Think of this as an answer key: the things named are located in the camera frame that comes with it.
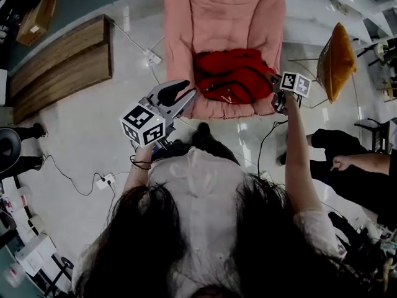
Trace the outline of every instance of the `red garment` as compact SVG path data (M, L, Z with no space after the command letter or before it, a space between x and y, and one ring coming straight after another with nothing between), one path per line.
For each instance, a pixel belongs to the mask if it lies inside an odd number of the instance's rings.
M206 52L194 55L194 78L202 94L214 101L252 104L272 94L273 85L265 77L275 74L252 49Z

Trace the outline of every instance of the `white floor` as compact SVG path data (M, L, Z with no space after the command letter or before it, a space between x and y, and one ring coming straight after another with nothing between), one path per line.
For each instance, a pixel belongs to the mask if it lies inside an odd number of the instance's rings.
M163 14L161 0L126 0L102 8L131 38L143 48L151 47L163 36ZM81 192L88 193L92 175L128 171L129 157L133 153L129 141L122 133L118 118L134 100L146 95L156 84L144 56L117 29L112 30L114 77L104 83L87 88L45 109L34 120L43 122L48 129L48 138L24 142L24 154L38 154L42 150L52 155L58 166L74 179ZM154 52L164 58L164 40L154 47ZM282 71L297 71L307 77L310 74L301 66L287 60L313 58L321 48L309 45L283 45ZM316 72L316 62L302 62L311 72ZM154 67L160 82L166 80L165 62ZM381 92L369 77L365 56L358 59L357 72L353 74L336 103L325 102L314 109L301 108L306 133L319 128L339 129L362 139L368 147L365 132L354 127L360 118L372 117L381 122L397 116L397 102L383 102ZM313 106L326 98L325 92L314 84L310 100L304 105ZM269 132L273 121L285 120L282 115L241 118L234 120L212 120L209 122L215 138L223 142L238 155L242 167L255 172L260 142ZM196 127L199 120L187 120ZM188 138L192 127L176 121L173 138ZM261 169L266 170L275 182L284 181L284 168L277 167L276 157L285 150L287 126L277 128L265 141L261 155ZM311 149L312 159L323 160L321 150ZM127 174L117 176L116 195L120 196ZM95 186L90 196L79 195L73 185L56 170L48 160L41 171L29 171L20 175L23 184L32 191L30 206L44 220L46 231L51 236L61 255L74 261L102 231L105 225L112 191L99 191ZM367 219L361 207L341 199L323 183L315 181L321 200L343 213L355 226Z

